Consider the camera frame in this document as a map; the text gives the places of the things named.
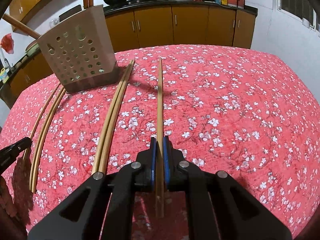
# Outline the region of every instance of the orange cabinet door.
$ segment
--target orange cabinet door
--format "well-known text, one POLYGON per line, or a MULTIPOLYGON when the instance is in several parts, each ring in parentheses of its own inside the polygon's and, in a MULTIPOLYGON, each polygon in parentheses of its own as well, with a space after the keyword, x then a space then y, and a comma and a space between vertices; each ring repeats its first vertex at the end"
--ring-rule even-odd
POLYGON ((138 32, 133 11, 106 18, 114 52, 138 49, 138 32))
POLYGON ((134 11, 141 48, 173 44, 171 7, 134 11))
POLYGON ((210 7, 206 44, 232 46, 235 24, 236 11, 210 7))
POLYGON ((172 6, 174 44, 205 44, 208 6, 172 6))
POLYGON ((250 49, 255 21, 255 15, 237 10, 234 47, 250 49))

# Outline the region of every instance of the red plastic bag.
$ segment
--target red plastic bag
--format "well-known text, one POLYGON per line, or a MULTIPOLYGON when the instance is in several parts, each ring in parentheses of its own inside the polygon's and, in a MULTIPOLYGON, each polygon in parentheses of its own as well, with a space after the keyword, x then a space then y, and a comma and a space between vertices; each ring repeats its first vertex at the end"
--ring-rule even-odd
POLYGON ((8 54, 14 53, 13 51, 14 41, 12 39, 11 33, 3 36, 0 45, 5 50, 6 53, 8 54))

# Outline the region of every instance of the red tablecloth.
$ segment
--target red tablecloth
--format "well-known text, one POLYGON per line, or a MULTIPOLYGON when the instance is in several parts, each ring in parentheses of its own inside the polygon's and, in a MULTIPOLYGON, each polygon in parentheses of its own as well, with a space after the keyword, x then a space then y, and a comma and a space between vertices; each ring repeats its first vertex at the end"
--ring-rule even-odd
MULTIPOLYGON (((172 45, 116 54, 120 66, 134 57, 108 173, 134 161, 156 135, 162 57, 164 131, 174 147, 204 171, 227 171, 296 236, 319 204, 320 147, 319 105, 297 75, 276 56, 229 47, 172 45)), ((20 95, 0 135, 1 148, 30 134, 57 83, 52 75, 20 95)), ((36 194, 28 190, 21 159, 4 173, 28 230, 90 176, 115 88, 64 96, 45 140, 36 194)), ((133 239, 187 239, 184 195, 166 194, 165 203, 166 219, 157 220, 154 198, 136 197, 133 239)))

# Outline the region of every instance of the window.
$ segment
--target window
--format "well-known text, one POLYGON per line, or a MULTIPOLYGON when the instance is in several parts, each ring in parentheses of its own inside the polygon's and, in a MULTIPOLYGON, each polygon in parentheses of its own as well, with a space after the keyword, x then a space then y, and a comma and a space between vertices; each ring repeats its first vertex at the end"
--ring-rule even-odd
POLYGON ((280 8, 301 19, 307 19, 313 25, 313 7, 308 0, 281 0, 280 8))

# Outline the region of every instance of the metal screw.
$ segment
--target metal screw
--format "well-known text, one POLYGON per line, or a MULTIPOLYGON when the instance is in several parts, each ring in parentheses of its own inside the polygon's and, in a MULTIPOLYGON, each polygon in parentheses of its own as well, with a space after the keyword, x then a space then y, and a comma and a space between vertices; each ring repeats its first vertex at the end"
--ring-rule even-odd
POLYGON ((93 175, 93 178, 98 180, 98 179, 102 179, 103 177, 103 173, 102 172, 96 172, 94 175, 93 175))
POLYGON ((187 161, 181 161, 179 162, 179 165, 182 167, 182 168, 186 168, 189 166, 189 163, 187 161))
POLYGON ((131 167, 134 169, 138 169, 141 167, 141 163, 140 162, 131 163, 131 167))
POLYGON ((225 179, 226 177, 228 177, 228 173, 226 173, 225 171, 218 171, 217 175, 219 178, 225 179))

